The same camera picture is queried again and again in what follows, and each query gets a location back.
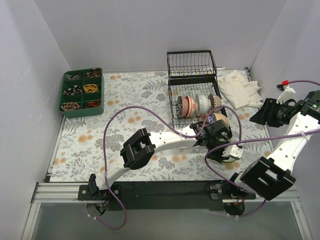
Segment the cream white bowl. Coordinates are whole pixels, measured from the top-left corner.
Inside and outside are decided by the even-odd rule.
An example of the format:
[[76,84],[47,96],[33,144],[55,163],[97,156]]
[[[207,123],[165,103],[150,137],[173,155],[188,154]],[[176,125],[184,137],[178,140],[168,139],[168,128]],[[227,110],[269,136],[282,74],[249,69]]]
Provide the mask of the cream white bowl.
[[227,127],[227,128],[230,127],[228,118],[221,113],[213,113],[212,119],[213,119],[214,127]]

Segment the mint green bowl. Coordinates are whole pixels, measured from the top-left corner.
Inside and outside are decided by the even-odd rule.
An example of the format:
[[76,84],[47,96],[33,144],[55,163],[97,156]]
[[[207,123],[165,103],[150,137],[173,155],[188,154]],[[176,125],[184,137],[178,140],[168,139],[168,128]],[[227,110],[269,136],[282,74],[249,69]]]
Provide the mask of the mint green bowl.
[[229,164],[229,163],[233,163],[237,160],[238,160],[237,158],[234,158],[234,157],[228,155],[228,156],[222,156],[221,162],[224,164]]

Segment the brown patterned bowl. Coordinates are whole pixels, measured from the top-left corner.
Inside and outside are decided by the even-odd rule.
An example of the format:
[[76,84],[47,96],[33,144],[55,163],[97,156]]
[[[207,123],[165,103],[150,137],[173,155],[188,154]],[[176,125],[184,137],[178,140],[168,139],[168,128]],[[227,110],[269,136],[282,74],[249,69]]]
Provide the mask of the brown patterned bowl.
[[216,107],[218,107],[218,106],[220,106],[220,107],[218,107],[218,108],[216,108],[216,109],[214,110],[214,113],[218,113],[219,111],[221,111],[222,105],[224,104],[224,102],[223,102],[223,100],[222,100],[221,97],[210,93],[210,94],[208,95],[208,99],[209,99],[209,101],[210,101],[210,109],[211,109],[211,110],[214,109],[214,108],[216,108]]

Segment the plain white bowl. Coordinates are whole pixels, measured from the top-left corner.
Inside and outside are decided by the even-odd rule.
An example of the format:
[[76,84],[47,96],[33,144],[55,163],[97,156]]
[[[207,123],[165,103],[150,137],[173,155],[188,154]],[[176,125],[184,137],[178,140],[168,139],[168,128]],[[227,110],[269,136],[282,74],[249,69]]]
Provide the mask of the plain white bowl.
[[203,94],[197,94],[195,96],[195,103],[197,105],[196,115],[200,116],[208,112],[211,107],[210,100]]

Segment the red floral bowl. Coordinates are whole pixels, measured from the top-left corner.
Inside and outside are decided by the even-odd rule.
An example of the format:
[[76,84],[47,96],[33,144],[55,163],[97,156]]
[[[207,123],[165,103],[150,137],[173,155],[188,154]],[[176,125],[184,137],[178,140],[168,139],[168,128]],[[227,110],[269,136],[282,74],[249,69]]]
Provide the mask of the red floral bowl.
[[196,109],[196,103],[191,96],[186,96],[185,98],[188,102],[187,114],[185,115],[185,117],[188,118],[194,114]]

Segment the black wire dish rack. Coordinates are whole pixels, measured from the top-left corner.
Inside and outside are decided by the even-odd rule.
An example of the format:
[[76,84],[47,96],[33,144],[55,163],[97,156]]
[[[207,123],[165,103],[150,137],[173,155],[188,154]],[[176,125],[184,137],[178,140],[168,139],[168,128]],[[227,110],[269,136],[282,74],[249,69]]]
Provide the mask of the black wire dish rack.
[[168,51],[166,60],[171,122],[178,130],[201,121],[195,113],[188,117],[177,116],[179,96],[193,99],[196,95],[221,96],[217,67],[211,50]]

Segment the grey leaf patterned bowl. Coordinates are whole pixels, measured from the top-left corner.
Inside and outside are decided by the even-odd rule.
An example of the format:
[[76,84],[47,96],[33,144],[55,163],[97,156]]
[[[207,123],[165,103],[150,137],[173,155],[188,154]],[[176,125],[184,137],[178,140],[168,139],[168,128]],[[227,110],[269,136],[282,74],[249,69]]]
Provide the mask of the grey leaf patterned bowl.
[[176,101],[176,115],[178,118],[184,118],[188,113],[188,101],[183,96],[178,96]]

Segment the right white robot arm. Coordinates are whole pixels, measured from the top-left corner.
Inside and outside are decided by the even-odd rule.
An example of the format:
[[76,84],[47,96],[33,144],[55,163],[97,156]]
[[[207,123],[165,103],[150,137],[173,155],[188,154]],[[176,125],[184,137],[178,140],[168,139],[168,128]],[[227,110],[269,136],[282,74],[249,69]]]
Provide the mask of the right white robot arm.
[[270,201],[288,190],[296,181],[292,176],[295,161],[314,131],[320,128],[320,92],[311,91],[305,99],[291,105],[292,99],[281,104],[267,98],[250,121],[269,127],[288,128],[278,145],[267,157],[250,164],[226,186],[227,195],[237,199],[247,191],[256,192]]

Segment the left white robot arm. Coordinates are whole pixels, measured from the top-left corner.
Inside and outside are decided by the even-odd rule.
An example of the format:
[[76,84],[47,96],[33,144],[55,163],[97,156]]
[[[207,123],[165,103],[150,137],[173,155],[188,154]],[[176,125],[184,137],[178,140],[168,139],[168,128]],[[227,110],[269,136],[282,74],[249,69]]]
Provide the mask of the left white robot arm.
[[205,147],[208,150],[229,143],[230,124],[224,120],[194,123],[176,132],[147,132],[139,129],[123,144],[119,157],[107,166],[104,173],[92,174],[88,181],[89,194],[95,200],[106,196],[108,187],[129,170],[145,167],[153,155],[175,148]]

